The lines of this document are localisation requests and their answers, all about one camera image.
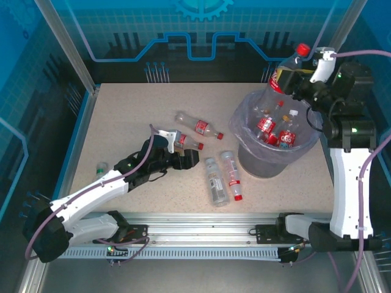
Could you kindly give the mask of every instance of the plastic bottle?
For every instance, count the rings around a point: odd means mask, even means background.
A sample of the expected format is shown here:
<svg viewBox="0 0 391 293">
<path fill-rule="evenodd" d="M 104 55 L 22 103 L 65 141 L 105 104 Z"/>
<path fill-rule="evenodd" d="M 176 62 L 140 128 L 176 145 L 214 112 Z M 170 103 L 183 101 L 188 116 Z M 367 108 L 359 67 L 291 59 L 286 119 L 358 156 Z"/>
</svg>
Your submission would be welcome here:
<svg viewBox="0 0 391 293">
<path fill-rule="evenodd" d="M 281 126 L 281 130 L 279 133 L 279 138 L 276 143 L 276 146 L 279 148 L 291 148 L 294 145 L 294 141 L 296 140 L 296 130 L 299 127 L 299 124 L 296 123 L 296 116 L 298 112 L 296 110 L 289 111 L 288 120 L 284 120 L 283 125 Z"/>
<path fill-rule="evenodd" d="M 109 171 L 109 164 L 105 162 L 99 162 L 97 164 L 97 174 L 93 178 L 93 182 L 102 178 Z"/>
<path fill-rule="evenodd" d="M 254 134 L 257 139 L 266 140 L 269 137 L 269 134 L 275 127 L 277 119 L 280 117 L 281 107 L 283 106 L 283 101 L 279 101 L 274 108 L 274 110 L 262 117 L 254 128 Z"/>
<path fill-rule="evenodd" d="M 231 151 L 225 151 L 221 154 L 225 171 L 228 174 L 228 185 L 231 187 L 233 197 L 236 201 L 242 200 L 242 191 L 240 186 L 239 172 L 236 166 L 235 157 Z"/>
<path fill-rule="evenodd" d="M 277 83 L 278 69 L 301 69 L 302 58 L 306 57 L 310 51 L 311 48 L 308 45 L 300 43 L 296 48 L 296 52 L 278 65 L 276 70 L 274 70 L 260 100 L 255 104 L 254 111 L 260 113 L 265 108 L 265 104 L 267 107 L 267 101 L 278 101 L 282 99 L 282 96 L 285 96 L 284 92 L 280 89 Z"/>
<path fill-rule="evenodd" d="M 217 166 L 216 161 L 212 157 L 206 159 L 205 163 L 212 203 L 217 207 L 225 206 L 230 200 L 219 166 Z"/>
<path fill-rule="evenodd" d="M 179 141 L 175 142 L 175 146 L 177 148 L 181 148 L 182 150 L 203 150 L 203 143 L 196 142 L 194 139 L 192 139 L 190 136 L 187 136 L 186 134 L 181 134 Z"/>
<path fill-rule="evenodd" d="M 215 136 L 217 139 L 222 139 L 224 136 L 223 133 L 216 131 L 209 123 L 191 117 L 183 112 L 179 112 L 178 115 L 175 116 L 175 121 L 193 129 L 196 133 L 205 137 Z"/>
</svg>

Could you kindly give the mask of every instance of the speckled countertop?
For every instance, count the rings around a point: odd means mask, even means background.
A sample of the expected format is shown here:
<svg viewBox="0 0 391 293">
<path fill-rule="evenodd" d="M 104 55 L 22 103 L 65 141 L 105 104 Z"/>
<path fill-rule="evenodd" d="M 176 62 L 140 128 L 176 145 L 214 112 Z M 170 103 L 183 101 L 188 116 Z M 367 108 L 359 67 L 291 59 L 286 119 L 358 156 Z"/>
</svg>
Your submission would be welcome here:
<svg viewBox="0 0 391 293">
<path fill-rule="evenodd" d="M 179 129 L 205 144 L 200 162 L 190 170 L 172 170 L 153 183 L 115 198 L 97 211 L 120 212 L 331 212 L 334 191 L 320 142 L 306 155 L 272 179 L 258 179 L 238 163 L 243 200 L 215 208 L 206 183 L 205 158 L 231 150 L 238 141 L 228 121 L 244 96 L 260 84 L 102 84 L 71 192 L 90 184 L 97 162 L 113 167 L 139 151 L 150 135 L 149 124 L 159 129 Z M 203 118 L 224 133 L 223 140 L 204 138 L 174 122 L 175 113 L 186 111 Z"/>
</svg>

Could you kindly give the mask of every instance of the small bottle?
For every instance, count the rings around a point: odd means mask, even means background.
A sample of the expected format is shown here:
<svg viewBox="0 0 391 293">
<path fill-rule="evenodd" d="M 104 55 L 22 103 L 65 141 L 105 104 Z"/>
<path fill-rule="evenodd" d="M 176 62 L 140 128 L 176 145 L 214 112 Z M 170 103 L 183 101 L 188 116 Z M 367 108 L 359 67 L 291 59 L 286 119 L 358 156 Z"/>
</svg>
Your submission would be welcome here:
<svg viewBox="0 0 391 293">
<path fill-rule="evenodd" d="M 206 159 L 205 163 L 212 202 L 218 208 L 225 206 L 230 202 L 230 200 L 219 166 L 217 166 L 216 161 L 212 157 Z"/>
<path fill-rule="evenodd" d="M 105 162 L 99 162 L 97 164 L 97 174 L 95 175 L 93 182 L 102 178 L 109 171 L 109 164 Z"/>
<path fill-rule="evenodd" d="M 228 174 L 228 185 L 231 187 L 234 199 L 236 201 L 242 200 L 243 196 L 240 187 L 239 172 L 233 153 L 231 151 L 225 151 L 221 154 L 221 159 L 224 163 L 225 171 L 227 171 Z"/>
<path fill-rule="evenodd" d="M 216 131 L 208 122 L 193 118 L 183 112 L 179 112 L 178 115 L 175 116 L 175 121 L 193 129 L 196 133 L 205 137 L 215 136 L 217 139 L 222 139 L 224 136 L 223 133 Z"/>
<path fill-rule="evenodd" d="M 291 148 L 294 145 L 294 141 L 296 140 L 296 130 L 299 127 L 299 124 L 296 123 L 296 116 L 298 115 L 298 111 L 290 110 L 289 117 L 284 121 L 283 126 L 281 126 L 281 130 L 279 133 L 279 138 L 276 146 L 279 148 Z"/>
<path fill-rule="evenodd" d="M 256 127 L 254 128 L 254 134 L 259 140 L 266 140 L 269 137 L 270 132 L 273 130 L 277 123 L 277 119 L 280 116 L 281 107 L 283 106 L 283 101 L 279 101 L 276 105 L 276 108 L 268 114 L 267 116 L 262 117 Z"/>
<path fill-rule="evenodd" d="M 186 134 L 181 134 L 179 141 L 175 142 L 175 147 L 181 148 L 182 150 L 202 151 L 203 143 L 196 142 L 194 139 L 192 139 L 190 136 L 187 136 Z"/>
</svg>

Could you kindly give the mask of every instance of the robotic arm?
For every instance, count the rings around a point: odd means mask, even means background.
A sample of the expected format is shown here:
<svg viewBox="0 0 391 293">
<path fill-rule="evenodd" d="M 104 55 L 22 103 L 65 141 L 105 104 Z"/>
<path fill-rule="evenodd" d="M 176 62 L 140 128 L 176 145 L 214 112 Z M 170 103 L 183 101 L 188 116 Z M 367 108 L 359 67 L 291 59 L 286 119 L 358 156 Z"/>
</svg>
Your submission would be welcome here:
<svg viewBox="0 0 391 293">
<path fill-rule="evenodd" d="M 365 117 L 365 98 L 373 78 L 368 67 L 345 62 L 331 85 L 326 82 L 335 68 L 333 48 L 318 48 L 314 74 L 282 70 L 280 88 L 294 99 L 304 99 L 324 116 L 323 132 L 327 138 L 334 166 L 334 210 L 330 223 L 319 223 L 304 215 L 285 215 L 285 229 L 308 239 L 315 251 L 355 251 L 359 246 L 359 229 L 364 230 L 364 248 L 379 249 L 381 240 L 373 237 L 369 213 L 369 176 L 364 182 L 364 227 L 358 227 L 359 197 L 357 178 L 361 165 L 376 148 L 376 130 Z"/>
<path fill-rule="evenodd" d="M 164 176 L 168 168 L 187 170 L 194 167 L 199 161 L 197 151 L 184 150 L 183 155 L 174 152 L 175 142 L 180 136 L 181 133 L 177 130 L 158 131 L 147 160 L 141 168 L 123 179 L 107 183 L 110 179 L 129 173 L 139 165 L 147 153 L 150 140 L 144 142 L 140 151 L 118 162 L 113 170 L 89 186 L 50 203 L 41 200 L 33 205 L 23 227 L 23 235 L 28 241 L 54 211 L 66 205 L 72 198 L 76 198 L 44 226 L 35 240 L 33 249 L 40 260 L 50 262 L 58 258 L 69 246 L 95 239 L 121 242 L 128 234 L 130 225 L 119 212 L 111 211 L 98 218 L 81 219 L 101 204 L 148 182 L 154 173 L 161 173 L 161 176 Z M 90 190 L 97 183 L 101 186 Z M 84 190 L 89 191 L 77 197 Z"/>
</svg>

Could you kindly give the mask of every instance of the white cable tie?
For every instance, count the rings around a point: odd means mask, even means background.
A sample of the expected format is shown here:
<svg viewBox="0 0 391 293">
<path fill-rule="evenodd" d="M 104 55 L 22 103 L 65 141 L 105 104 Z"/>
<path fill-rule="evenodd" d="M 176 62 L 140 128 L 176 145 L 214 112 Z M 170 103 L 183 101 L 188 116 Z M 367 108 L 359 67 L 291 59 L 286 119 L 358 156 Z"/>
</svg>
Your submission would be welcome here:
<svg viewBox="0 0 391 293">
<path fill-rule="evenodd" d="M 367 230 L 367 227 L 358 227 L 358 226 L 356 226 L 356 229 L 357 230 L 361 230 L 361 231 L 366 231 Z"/>
</svg>

